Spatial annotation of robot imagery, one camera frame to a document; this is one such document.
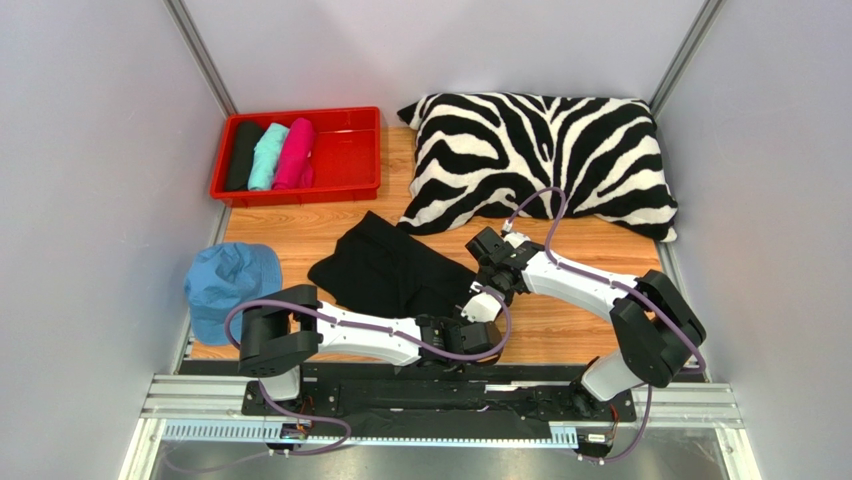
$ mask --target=folded teal shirt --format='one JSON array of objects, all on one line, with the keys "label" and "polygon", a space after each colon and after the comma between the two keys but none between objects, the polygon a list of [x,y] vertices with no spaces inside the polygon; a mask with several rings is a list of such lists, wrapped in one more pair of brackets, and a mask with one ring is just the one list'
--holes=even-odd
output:
[{"label": "folded teal shirt", "polygon": [[254,164],[249,174],[249,190],[270,190],[281,157],[281,147],[290,129],[273,123],[254,146]]}]

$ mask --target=white wall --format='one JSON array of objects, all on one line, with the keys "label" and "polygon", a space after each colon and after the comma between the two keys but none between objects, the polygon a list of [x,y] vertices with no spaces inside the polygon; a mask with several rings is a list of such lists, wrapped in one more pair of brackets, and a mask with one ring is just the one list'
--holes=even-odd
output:
[{"label": "white wall", "polygon": [[674,245],[766,479],[852,472],[852,4],[728,0],[664,107]]},{"label": "white wall", "polygon": [[223,116],[160,1],[0,12],[0,476],[113,479],[214,228]]},{"label": "white wall", "polygon": [[186,0],[241,112],[509,90],[650,100],[702,0]]}]

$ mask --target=fabric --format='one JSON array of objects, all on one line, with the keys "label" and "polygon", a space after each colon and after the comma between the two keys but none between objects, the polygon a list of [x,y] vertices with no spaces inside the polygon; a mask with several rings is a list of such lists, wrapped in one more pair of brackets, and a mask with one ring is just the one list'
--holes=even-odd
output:
[{"label": "fabric", "polygon": [[249,176],[249,190],[270,190],[278,168],[281,147],[287,139],[290,129],[273,123],[266,129],[260,141],[254,147],[254,165]]},{"label": "fabric", "polygon": [[[234,307],[281,290],[281,264],[266,245],[222,243],[195,256],[183,283],[192,332],[206,345],[226,345],[225,316]],[[242,314],[231,322],[237,340]]]},{"label": "fabric", "polygon": [[309,120],[297,118],[290,125],[290,133],[281,148],[278,172],[272,182],[273,190],[308,188],[314,183],[314,169],[310,154],[314,146],[314,126]]},{"label": "fabric", "polygon": [[449,317],[470,299],[474,273],[367,212],[308,278],[358,313]]},{"label": "fabric", "polygon": [[[672,197],[641,100],[508,93],[430,95],[398,115],[418,130],[412,201],[399,221],[418,235],[474,215],[508,217],[536,191],[558,186],[566,216],[597,215],[655,240],[677,235]],[[545,193],[522,216],[553,218]]]},{"label": "fabric", "polygon": [[225,191],[248,190],[248,178],[254,164],[254,146],[263,137],[263,127],[246,120],[237,125],[234,145],[231,148],[231,164],[225,178]]}]

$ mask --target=red plastic tray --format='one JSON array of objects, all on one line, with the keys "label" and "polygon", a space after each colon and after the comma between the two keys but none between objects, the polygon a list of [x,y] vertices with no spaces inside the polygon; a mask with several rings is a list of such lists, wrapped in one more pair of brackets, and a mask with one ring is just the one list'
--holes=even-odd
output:
[{"label": "red plastic tray", "polygon": [[[253,120],[264,129],[273,122],[289,127],[299,117],[310,120],[317,132],[311,152],[314,185],[292,190],[226,192],[225,177],[237,125]],[[373,200],[382,178],[380,135],[376,107],[232,115],[225,121],[219,143],[210,196],[229,207]]]}]

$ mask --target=wooden surface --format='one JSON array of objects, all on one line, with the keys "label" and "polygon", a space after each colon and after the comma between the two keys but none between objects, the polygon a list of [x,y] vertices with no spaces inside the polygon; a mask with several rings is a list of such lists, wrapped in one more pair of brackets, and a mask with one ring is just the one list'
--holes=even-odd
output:
[{"label": "wooden surface", "polygon": [[[308,269],[334,251],[338,238],[368,210],[392,224],[411,197],[408,184],[414,169],[414,132],[393,128],[383,135],[382,186],[376,200],[317,203],[301,206],[234,209],[225,233],[226,242],[263,243],[281,260],[283,287],[310,283]],[[476,271],[476,262],[464,245],[483,227],[499,231],[503,220],[474,219],[455,230],[415,237],[436,251]],[[533,241],[544,242],[550,222],[519,218],[515,229]],[[553,241],[560,255],[612,272],[643,275],[659,269],[652,240],[598,218],[565,219]],[[334,298],[320,291],[320,299]],[[519,295],[511,307],[512,337],[501,363],[582,363],[605,355],[616,346],[612,327],[578,307],[541,295]],[[501,330],[502,317],[498,320]],[[211,347],[195,343],[192,358],[237,358],[231,346]],[[323,360],[354,360],[327,355]]]}]

